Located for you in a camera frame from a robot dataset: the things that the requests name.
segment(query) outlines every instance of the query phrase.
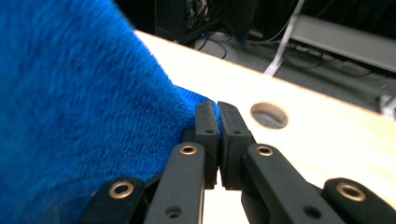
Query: blue towel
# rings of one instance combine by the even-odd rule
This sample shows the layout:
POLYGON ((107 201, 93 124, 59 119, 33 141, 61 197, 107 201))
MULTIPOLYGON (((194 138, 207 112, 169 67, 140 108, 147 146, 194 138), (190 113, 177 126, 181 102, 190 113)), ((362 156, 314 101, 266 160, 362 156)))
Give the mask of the blue towel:
POLYGON ((207 100, 111 0, 0 0, 0 222, 75 223, 107 180, 160 172, 207 100))

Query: fabric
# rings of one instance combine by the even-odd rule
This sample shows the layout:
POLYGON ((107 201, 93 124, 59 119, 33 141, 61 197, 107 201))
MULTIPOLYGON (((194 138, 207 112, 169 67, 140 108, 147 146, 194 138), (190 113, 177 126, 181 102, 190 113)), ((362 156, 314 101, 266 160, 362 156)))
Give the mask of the fabric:
POLYGON ((160 172, 194 108, 111 0, 0 0, 0 222, 74 223, 160 172))

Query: table surface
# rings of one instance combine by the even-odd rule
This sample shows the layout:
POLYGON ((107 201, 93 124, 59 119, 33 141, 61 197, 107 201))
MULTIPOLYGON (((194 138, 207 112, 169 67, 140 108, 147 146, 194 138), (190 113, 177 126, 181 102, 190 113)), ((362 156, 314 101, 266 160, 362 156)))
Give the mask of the table surface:
MULTIPOLYGON (((174 84, 238 107, 258 143, 278 148, 310 183, 323 187, 345 177, 371 189, 396 208, 396 122, 392 119, 135 31, 174 84), (280 108, 283 129, 260 125, 255 104, 280 108)), ((248 223, 240 192, 220 185, 205 191, 204 223, 248 223)))

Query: round hole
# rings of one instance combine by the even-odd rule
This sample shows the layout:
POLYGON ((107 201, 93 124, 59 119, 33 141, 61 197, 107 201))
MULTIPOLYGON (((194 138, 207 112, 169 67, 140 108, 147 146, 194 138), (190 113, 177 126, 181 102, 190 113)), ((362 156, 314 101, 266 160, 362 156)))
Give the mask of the round hole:
POLYGON ((320 213, 320 211, 319 211, 316 207, 313 207, 313 206, 306 206, 306 207, 304 207, 303 210, 304 210, 305 214, 306 214, 308 217, 316 218, 316 219, 318 219, 318 218, 321 217, 321 213, 320 213))
POLYGON ((134 185, 126 180, 121 180, 114 183, 108 194, 114 199, 123 199, 131 195, 134 191, 134 185))
POLYGON ((251 116, 262 126, 282 129, 288 125, 288 117, 282 109, 268 103, 255 104, 250 109, 251 116))
POLYGON ((362 202, 366 199, 366 195, 355 186, 348 185, 346 183, 339 183, 336 187, 337 191, 348 198, 349 200, 355 202, 362 202))
POLYGON ((181 208, 179 205, 169 205, 165 209, 165 214, 169 218, 178 218, 181 216, 181 208))
POLYGON ((274 154, 274 151, 268 147, 257 147, 256 152, 262 156, 271 156, 274 154))
POLYGON ((195 152, 197 152, 197 148, 193 147, 193 146, 185 146, 183 148, 180 149, 180 152, 184 155, 192 155, 195 154, 195 152))

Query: floor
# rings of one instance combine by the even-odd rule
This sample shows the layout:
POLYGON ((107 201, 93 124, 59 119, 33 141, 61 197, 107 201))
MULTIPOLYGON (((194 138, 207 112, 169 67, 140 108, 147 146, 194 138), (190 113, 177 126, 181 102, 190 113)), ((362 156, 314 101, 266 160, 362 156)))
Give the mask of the floor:
MULTIPOLYGON (((278 44, 247 43, 215 32, 195 41, 194 48, 224 60, 264 72, 278 44)), ((374 73, 312 49, 289 45, 276 77, 334 98, 379 111, 378 97, 396 94, 396 77, 374 73)))

